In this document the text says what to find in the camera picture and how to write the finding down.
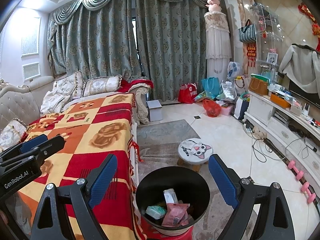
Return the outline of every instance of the trash can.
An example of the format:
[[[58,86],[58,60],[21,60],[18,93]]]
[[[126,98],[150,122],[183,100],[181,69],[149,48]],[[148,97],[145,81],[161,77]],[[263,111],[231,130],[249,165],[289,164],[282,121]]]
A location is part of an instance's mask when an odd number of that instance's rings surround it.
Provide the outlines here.
[[[194,221],[185,226],[163,227],[146,215],[148,206],[165,201],[163,191],[173,188],[178,200],[193,206],[190,214]],[[152,171],[138,185],[136,203],[141,216],[161,234],[177,236],[185,233],[197,223],[206,212],[210,202],[210,190],[207,182],[197,172],[179,166],[169,166]]]

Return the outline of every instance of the dumbbell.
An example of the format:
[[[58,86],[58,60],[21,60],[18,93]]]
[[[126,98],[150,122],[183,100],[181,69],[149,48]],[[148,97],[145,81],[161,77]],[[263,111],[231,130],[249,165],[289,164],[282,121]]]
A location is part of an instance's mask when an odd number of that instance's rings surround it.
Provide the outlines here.
[[[297,173],[296,179],[300,180],[303,177],[303,171],[299,171],[297,169],[297,167],[295,166],[295,164],[296,163],[295,163],[294,160],[290,161],[289,164],[288,164],[288,169],[289,170],[293,169]]]
[[[315,198],[316,198],[316,193],[312,193],[311,194],[311,192],[310,192],[310,190],[309,190],[309,186],[310,186],[310,184],[309,184],[309,182],[305,182],[304,184],[303,184],[303,186],[301,187],[301,192],[303,193],[303,192],[307,192],[307,194],[308,194],[308,204],[310,204],[310,203],[312,203],[314,200],[315,200]]]

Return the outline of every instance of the pink stuffed toy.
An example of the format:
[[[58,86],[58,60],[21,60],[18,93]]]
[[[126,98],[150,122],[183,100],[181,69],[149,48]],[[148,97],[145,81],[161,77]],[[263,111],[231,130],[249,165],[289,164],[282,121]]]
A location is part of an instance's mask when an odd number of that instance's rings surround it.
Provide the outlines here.
[[[207,3],[205,6],[209,8],[209,12],[221,12],[220,0],[207,0]]]

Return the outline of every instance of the tile floor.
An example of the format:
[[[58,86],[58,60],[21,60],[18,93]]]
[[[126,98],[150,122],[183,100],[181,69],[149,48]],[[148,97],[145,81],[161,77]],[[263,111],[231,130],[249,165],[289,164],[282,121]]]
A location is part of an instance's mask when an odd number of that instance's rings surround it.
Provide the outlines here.
[[[270,186],[274,181],[279,182],[291,212],[295,240],[309,238],[319,223],[315,206],[307,204],[305,194],[300,192],[301,184],[282,161],[267,158],[267,161],[262,163],[256,159],[252,153],[252,139],[244,132],[240,122],[231,116],[208,117],[202,104],[163,106],[162,115],[162,121],[150,124],[185,119],[239,177],[250,176],[256,184],[264,186]],[[270,157],[279,159],[276,154],[267,152],[263,143],[256,143],[255,147]],[[262,155],[257,154],[257,157],[264,161]],[[258,212],[259,205],[255,205],[254,210]]]

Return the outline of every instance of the rug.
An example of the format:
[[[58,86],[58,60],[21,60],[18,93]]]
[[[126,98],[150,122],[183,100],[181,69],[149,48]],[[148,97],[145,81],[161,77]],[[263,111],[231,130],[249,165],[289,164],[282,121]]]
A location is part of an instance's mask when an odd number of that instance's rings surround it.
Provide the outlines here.
[[[137,135],[140,155],[144,160],[138,164],[139,181],[156,169],[176,166],[180,142],[199,138],[185,120],[142,126],[137,129]],[[233,208],[225,203],[208,165],[203,164],[199,174],[208,183],[211,198],[206,213],[194,225],[193,240],[216,240],[227,224]],[[257,214],[253,211],[242,240],[250,238],[256,219]]]

